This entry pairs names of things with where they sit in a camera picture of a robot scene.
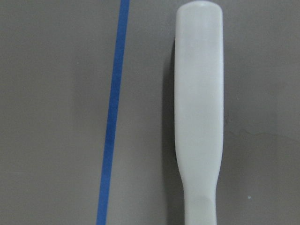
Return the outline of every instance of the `white plastic handle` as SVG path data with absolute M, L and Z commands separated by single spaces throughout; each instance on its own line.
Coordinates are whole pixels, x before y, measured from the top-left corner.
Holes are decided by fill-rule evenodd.
M 223 20 L 208 1 L 181 6 L 175 39 L 175 145 L 185 225 L 216 225 L 223 151 Z

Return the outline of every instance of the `blue line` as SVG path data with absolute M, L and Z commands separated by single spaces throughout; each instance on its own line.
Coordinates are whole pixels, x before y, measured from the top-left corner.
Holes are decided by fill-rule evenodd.
M 119 12 L 118 30 L 117 30 L 116 46 L 115 46 L 114 60 L 113 60 L 112 84 L 111 84 L 111 93 L 109 97 L 96 225 L 105 225 L 106 223 L 129 2 L 130 0 L 121 0 L 120 3 L 120 12 Z

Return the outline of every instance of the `gray background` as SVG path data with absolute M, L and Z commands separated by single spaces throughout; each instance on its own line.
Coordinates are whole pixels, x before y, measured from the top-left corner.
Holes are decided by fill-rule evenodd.
M 175 13 L 131 0 L 108 225 L 182 225 Z M 300 1 L 224 13 L 219 225 L 300 224 Z M 93 225 L 120 2 L 0 1 L 0 224 Z

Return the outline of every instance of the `blue tape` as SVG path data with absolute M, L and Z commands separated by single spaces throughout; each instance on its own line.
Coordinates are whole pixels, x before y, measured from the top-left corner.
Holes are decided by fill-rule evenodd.
M 120 12 L 119 12 L 118 30 L 117 30 L 116 46 L 115 46 L 114 60 L 113 60 L 112 84 L 111 84 L 111 93 L 109 97 L 96 225 L 106 224 L 107 205 L 108 205 L 109 186 L 111 181 L 112 164 L 113 164 L 113 148 L 114 148 L 114 139 L 116 134 L 116 124 L 117 124 L 117 115 L 118 115 L 118 106 L 119 106 L 120 85 L 121 85 L 121 77 L 122 77 L 129 2 L 130 0 L 121 0 L 120 2 Z

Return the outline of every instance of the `gray surface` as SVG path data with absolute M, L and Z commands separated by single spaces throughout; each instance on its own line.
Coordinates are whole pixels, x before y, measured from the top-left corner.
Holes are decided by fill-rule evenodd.
M 183 224 L 173 136 L 175 12 L 130 5 L 107 224 Z M 224 12 L 219 225 L 300 224 L 300 2 Z M 119 1 L 0 3 L 0 224 L 93 225 Z

